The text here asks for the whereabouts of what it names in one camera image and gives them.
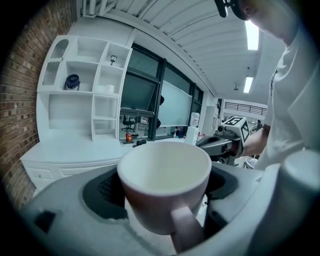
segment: whiteboard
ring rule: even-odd
[[[161,95],[164,102],[159,107],[160,127],[188,126],[192,96],[165,80]]]

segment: cabinet drawer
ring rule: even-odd
[[[70,176],[70,175],[85,173],[85,172],[92,171],[94,169],[97,169],[100,167],[106,167],[106,166],[109,166],[109,164],[99,165],[99,166],[91,166],[91,167],[72,167],[72,168],[71,167],[64,167],[64,168],[60,168],[60,170],[64,176]]]
[[[37,189],[44,189],[46,186],[55,182],[54,179],[45,179],[45,178],[32,178],[31,179]]]
[[[27,168],[32,177],[38,179],[54,179],[49,169]]]

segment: window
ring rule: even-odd
[[[191,82],[182,78],[168,66],[165,67],[164,80],[189,94]]]
[[[188,126],[192,96],[163,81],[161,96],[163,103],[159,106],[158,119],[162,126]]]
[[[185,134],[191,112],[201,111],[203,92],[183,73],[133,44],[124,79],[119,139],[159,140]]]
[[[127,73],[122,90],[121,109],[155,112],[158,84]]]
[[[136,49],[132,50],[128,69],[157,77],[158,66],[159,60]]]
[[[148,139],[150,137],[153,118],[143,113],[130,113],[120,111],[119,139],[126,140],[126,134],[130,133],[132,139]]]
[[[195,85],[191,113],[192,112],[199,113],[199,114],[201,113],[203,96],[204,96],[204,92],[201,91],[200,88]]]

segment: headphones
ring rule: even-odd
[[[243,13],[239,8],[238,0],[214,0],[216,7],[218,8],[219,14],[222,18],[228,16],[228,8],[231,7],[235,16],[237,16],[240,20],[248,21],[248,16]]]

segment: office chair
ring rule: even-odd
[[[132,128],[131,126],[134,125],[136,122],[135,120],[131,120],[130,118],[127,119],[126,115],[123,115],[123,121],[122,124],[124,126],[126,126],[125,128],[122,128],[121,131],[123,131],[125,129],[125,131],[127,132],[128,130],[132,130],[133,132],[135,132],[135,129]]]

